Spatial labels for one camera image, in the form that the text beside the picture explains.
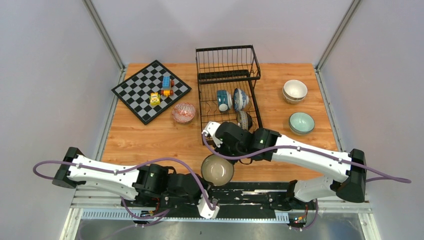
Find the light green bowl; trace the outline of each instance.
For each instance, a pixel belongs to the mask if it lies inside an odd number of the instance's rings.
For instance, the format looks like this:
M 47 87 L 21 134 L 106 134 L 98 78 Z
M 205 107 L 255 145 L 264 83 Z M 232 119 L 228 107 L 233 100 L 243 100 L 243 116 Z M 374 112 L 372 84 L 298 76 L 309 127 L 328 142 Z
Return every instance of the light green bowl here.
M 314 119 L 304 112 L 295 112 L 288 119 L 290 130 L 296 135 L 306 135 L 315 128 Z

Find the red patterned bowl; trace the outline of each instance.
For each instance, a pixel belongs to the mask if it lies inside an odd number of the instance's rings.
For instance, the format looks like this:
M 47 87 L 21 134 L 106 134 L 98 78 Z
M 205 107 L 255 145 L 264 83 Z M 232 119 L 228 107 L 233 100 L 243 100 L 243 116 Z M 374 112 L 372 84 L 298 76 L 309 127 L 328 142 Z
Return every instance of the red patterned bowl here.
M 178 103 L 172 110 L 172 117 L 179 124 L 188 124 L 196 115 L 196 109 L 193 104 L 185 102 Z

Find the wooden table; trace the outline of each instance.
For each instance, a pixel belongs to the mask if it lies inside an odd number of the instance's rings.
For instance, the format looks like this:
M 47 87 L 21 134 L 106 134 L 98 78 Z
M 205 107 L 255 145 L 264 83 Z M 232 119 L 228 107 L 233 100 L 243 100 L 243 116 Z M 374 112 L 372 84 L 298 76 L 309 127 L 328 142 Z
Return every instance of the wooden table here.
M 132 63 L 125 79 L 147 64 Z M 149 160 L 174 157 L 185 161 L 200 174 L 202 161 L 209 150 L 202 145 L 199 114 L 199 95 L 196 64 L 164 64 L 185 81 L 192 90 L 178 102 L 192 103 L 197 110 L 194 120 L 187 125 L 174 122 L 172 106 L 148 125 L 144 125 L 120 100 L 116 106 L 102 161 L 119 165 L 136 165 Z M 260 65 L 261 79 L 257 81 L 255 95 L 263 127 L 277 131 L 297 141 L 328 150 L 337 150 L 336 142 L 324 106 L 323 98 L 312 64 Z M 291 105 L 283 100 L 282 87 L 291 79 L 306 84 L 308 94 L 304 102 Z M 289 128 L 289 116 L 305 112 L 315 120 L 315 129 L 306 136 L 294 135 Z M 174 166 L 178 173 L 188 173 L 180 164 L 172 161 L 160 163 Z M 313 170 L 284 162 L 256 161 L 251 165 L 235 165 L 233 181 L 291 181 L 308 180 L 320 176 Z

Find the gray floor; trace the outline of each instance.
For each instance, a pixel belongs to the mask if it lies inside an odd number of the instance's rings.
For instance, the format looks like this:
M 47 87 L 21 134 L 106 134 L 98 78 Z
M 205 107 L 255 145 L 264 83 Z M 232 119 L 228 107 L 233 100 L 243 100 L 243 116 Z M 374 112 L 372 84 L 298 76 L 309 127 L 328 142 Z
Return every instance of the gray floor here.
M 83 240 L 100 240 L 131 225 L 128 220 L 84 220 Z M 297 232 L 279 223 L 161 222 L 146 228 L 130 228 L 108 240 L 365 240 L 358 215 L 326 213 L 314 226 Z

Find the robotic arm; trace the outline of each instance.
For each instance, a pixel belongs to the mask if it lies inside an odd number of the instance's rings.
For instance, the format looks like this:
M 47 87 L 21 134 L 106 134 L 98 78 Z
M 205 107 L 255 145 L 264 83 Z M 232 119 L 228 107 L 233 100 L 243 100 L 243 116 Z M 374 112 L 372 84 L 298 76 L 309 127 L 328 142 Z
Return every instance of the robotic arm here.
M 289 209 L 305 206 L 313 199 L 328 196 L 338 196 L 354 203 L 365 200 L 366 171 L 342 162 L 344 160 L 365 164 L 364 153 L 360 150 L 354 149 L 350 153 L 329 151 L 295 141 L 265 128 L 250 133 L 232 122 L 209 122 L 202 134 L 211 137 L 216 145 L 214 151 L 233 164 L 238 159 L 250 155 L 254 161 L 288 162 L 323 173 L 322 177 L 293 180 L 289 183 L 283 199 L 278 200 L 285 201 Z M 75 147 L 69 148 L 63 161 L 73 165 L 60 165 L 52 182 L 60 187 L 75 188 L 77 185 L 85 185 L 105 190 L 132 202 L 134 207 L 152 206 L 158 201 L 161 208 L 196 205 L 199 215 L 207 219 L 215 218 L 220 209 L 219 205 L 214 210 L 209 209 L 202 196 L 202 191 L 206 192 L 207 199 L 208 193 L 213 196 L 213 186 L 198 175 L 196 176 L 200 183 L 190 174 L 176 173 L 173 167 L 152 163 L 119 173 L 118 171 L 134 166 L 91 160 Z

